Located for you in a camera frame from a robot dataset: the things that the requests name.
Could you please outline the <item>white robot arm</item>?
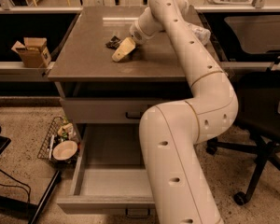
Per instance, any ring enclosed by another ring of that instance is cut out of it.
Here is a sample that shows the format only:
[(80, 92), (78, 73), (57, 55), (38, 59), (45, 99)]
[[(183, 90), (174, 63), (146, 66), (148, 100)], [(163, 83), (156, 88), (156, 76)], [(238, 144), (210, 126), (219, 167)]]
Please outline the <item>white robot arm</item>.
[(122, 60), (136, 46), (165, 31), (192, 97), (149, 108), (139, 138), (160, 224), (224, 224), (194, 146), (232, 126), (235, 91), (221, 67), (184, 21), (187, 0), (149, 0), (112, 56)]

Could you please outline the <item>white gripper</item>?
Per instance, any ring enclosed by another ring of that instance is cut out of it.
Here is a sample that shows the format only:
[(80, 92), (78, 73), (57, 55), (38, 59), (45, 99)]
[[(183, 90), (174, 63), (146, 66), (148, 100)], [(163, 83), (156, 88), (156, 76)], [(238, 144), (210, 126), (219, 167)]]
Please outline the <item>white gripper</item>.
[(149, 36), (140, 29), (137, 22), (134, 22), (130, 27), (130, 36), (131, 37), (126, 37), (120, 43), (119, 47), (112, 55), (112, 60), (114, 62), (117, 63), (121, 61), (136, 48), (136, 45), (144, 45), (149, 40)]

